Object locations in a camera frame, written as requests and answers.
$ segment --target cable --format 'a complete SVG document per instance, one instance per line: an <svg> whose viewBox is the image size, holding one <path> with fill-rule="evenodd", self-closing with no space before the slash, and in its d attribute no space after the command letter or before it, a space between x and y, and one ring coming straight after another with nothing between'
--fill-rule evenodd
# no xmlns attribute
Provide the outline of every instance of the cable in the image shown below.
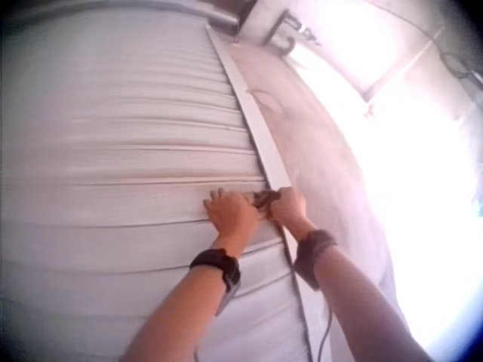
<svg viewBox="0 0 483 362"><path fill-rule="evenodd" d="M322 361L322 351L324 350L324 344L329 335L329 331L331 330L332 319L334 317L334 313L332 312L332 309L329 305L328 305L328 309L329 309L329 319L327 321L327 326L325 327L325 332L324 332L324 336L322 337L322 341L320 341L320 347L318 348L318 357L317 357L318 362Z"/></svg>
<svg viewBox="0 0 483 362"><path fill-rule="evenodd" d="M398 19L404 21L405 23L408 23L409 25L412 25L414 28L418 29L420 32L422 32L432 43L436 46L439 52L439 59L443 62L443 65L445 68L449 71L449 73L452 74L456 79L468 79L471 81L474 85L476 85L479 89L483 90L483 78L481 77L480 72L477 72L476 70L472 69L469 64L459 55L455 53L451 53L448 51L443 51L441 45L436 41L435 37L429 34L425 29L423 29L421 26L417 25L413 21L409 20L406 17L403 17L402 15L382 6L379 5L371 0L362 0L363 2L367 2L368 4L371 4L372 6L385 11L388 14L391 14L394 17L397 17ZM454 58L457 60L457 62L466 70L465 72L460 72L454 68L452 68L448 62L448 59Z"/></svg>

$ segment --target hand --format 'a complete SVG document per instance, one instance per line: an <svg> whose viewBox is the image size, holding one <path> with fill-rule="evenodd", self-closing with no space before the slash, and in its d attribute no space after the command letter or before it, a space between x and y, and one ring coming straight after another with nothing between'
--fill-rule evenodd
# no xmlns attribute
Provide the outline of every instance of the hand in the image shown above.
<svg viewBox="0 0 483 362"><path fill-rule="evenodd" d="M212 247L224 248L228 255L239 258L257 227L260 214L239 192L220 188L210 195L211 200L203 200L203 205L218 230L218 238Z"/></svg>
<svg viewBox="0 0 483 362"><path fill-rule="evenodd" d="M316 230L307 219L305 197L293 187L282 187L278 192L280 198L270 204L273 219L285 226L297 241L305 240L309 232Z"/></svg>
<svg viewBox="0 0 483 362"><path fill-rule="evenodd" d="M287 225L306 218L306 201L302 192L293 187L282 187L278 192L280 198L270 205L270 212L275 221Z"/></svg>

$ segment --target sunlight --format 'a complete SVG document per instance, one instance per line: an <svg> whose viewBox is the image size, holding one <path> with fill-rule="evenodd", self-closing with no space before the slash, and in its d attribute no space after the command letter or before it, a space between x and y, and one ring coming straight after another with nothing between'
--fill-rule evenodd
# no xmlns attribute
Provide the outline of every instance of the sunlight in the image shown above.
<svg viewBox="0 0 483 362"><path fill-rule="evenodd" d="M366 118L360 96L326 62L297 47L289 57L364 172L414 338L433 357L451 360L480 322L474 315L464 318L469 324L461 321L483 281L481 232L472 208L476 178L455 122L431 99L397 86L377 101L374 118ZM441 345L455 322L454 338Z"/></svg>

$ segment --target wrist strap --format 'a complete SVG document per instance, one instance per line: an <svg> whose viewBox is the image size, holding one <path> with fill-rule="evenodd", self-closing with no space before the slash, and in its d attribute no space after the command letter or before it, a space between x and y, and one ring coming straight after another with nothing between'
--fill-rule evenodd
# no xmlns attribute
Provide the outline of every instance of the wrist strap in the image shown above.
<svg viewBox="0 0 483 362"><path fill-rule="evenodd" d="M337 242L324 230L309 232L298 245L294 269L313 290L320 289L314 272L315 262L326 249L333 246L337 246Z"/></svg>

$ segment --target white roll-up door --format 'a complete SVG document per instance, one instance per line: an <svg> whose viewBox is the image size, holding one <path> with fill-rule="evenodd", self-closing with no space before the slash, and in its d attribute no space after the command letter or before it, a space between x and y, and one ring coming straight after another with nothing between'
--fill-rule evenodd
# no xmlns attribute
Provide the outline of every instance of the white roll-up door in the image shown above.
<svg viewBox="0 0 483 362"><path fill-rule="evenodd" d="M2 44L2 343L117 360L216 236L202 200L266 180L206 20L103 9ZM260 227L200 361L308 360L284 245Z"/></svg>

